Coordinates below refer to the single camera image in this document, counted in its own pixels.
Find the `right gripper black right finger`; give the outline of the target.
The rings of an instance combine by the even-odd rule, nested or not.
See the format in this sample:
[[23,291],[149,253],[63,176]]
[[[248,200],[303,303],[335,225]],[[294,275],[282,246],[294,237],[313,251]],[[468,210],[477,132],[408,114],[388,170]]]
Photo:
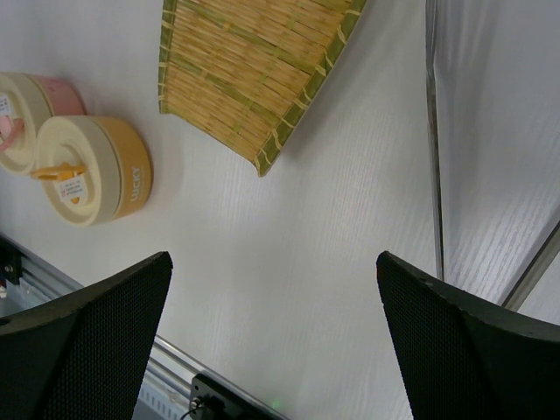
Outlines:
[[382,252],[377,284],[415,419],[557,419],[559,327]]

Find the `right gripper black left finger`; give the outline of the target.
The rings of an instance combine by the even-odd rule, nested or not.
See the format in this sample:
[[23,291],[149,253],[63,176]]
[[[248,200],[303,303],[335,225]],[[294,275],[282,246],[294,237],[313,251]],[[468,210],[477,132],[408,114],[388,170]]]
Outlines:
[[130,419],[172,278],[159,252],[1,319],[3,419]]

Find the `cream lid orange label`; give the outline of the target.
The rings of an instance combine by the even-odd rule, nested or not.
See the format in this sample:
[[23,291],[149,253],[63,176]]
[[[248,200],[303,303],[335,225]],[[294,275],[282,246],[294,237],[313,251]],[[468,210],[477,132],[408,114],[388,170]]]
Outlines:
[[119,202],[120,175],[108,135],[91,116],[48,119],[37,136],[33,179],[57,214],[88,227],[110,221]]

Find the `cream lid pink label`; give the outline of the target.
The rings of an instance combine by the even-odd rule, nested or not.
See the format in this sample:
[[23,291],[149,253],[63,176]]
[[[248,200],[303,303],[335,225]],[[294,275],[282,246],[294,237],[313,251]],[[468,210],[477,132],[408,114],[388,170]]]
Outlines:
[[1,166],[18,175],[35,168],[37,134],[52,116],[38,84],[23,73],[1,73]]

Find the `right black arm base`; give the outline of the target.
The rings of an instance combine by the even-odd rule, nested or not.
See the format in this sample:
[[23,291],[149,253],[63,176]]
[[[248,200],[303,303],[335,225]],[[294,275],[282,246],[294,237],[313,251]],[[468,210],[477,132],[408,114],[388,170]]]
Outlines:
[[191,382],[189,409],[179,419],[273,420],[280,416],[199,373]]

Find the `orange bottom bowl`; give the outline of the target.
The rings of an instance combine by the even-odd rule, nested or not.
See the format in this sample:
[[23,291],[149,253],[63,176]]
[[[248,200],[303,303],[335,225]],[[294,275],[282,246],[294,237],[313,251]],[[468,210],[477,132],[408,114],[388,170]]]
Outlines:
[[118,164],[120,195],[113,219],[120,219],[142,209],[150,197],[151,158],[144,140],[131,124],[110,116],[93,119],[108,137]]

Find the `pink bottom bowl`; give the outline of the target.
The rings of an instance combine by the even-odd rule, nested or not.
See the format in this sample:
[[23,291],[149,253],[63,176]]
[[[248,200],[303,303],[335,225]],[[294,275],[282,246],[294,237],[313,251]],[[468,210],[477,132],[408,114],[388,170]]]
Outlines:
[[45,97],[52,116],[83,116],[86,110],[73,86],[66,80],[27,74]]

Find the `woven bamboo tray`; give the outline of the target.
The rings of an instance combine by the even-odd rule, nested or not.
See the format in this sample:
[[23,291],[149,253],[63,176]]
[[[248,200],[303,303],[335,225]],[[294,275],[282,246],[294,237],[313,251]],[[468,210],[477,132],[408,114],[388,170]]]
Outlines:
[[158,107],[268,173],[365,8],[352,1],[166,1]]

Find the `aluminium front rail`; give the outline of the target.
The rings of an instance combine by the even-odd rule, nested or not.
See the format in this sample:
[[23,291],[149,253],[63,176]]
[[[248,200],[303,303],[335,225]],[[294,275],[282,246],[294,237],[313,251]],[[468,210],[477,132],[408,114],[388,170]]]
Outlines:
[[[70,276],[53,267],[7,236],[1,236],[1,315],[8,316],[60,298],[82,288]],[[285,416],[270,404],[215,373],[179,350],[166,339],[155,338],[150,353],[135,419],[178,419],[189,409],[191,382],[203,374],[273,419]]]

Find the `aluminium corner post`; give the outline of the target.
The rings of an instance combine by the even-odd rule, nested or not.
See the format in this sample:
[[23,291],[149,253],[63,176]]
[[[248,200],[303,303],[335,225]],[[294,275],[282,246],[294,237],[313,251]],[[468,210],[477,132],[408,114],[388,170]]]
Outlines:
[[441,164],[438,139],[437,90],[435,82],[435,51],[437,37],[438,1],[425,2],[425,87],[428,116],[428,140],[430,146],[430,173],[433,198],[434,235],[437,277],[445,280],[445,241],[442,213]]

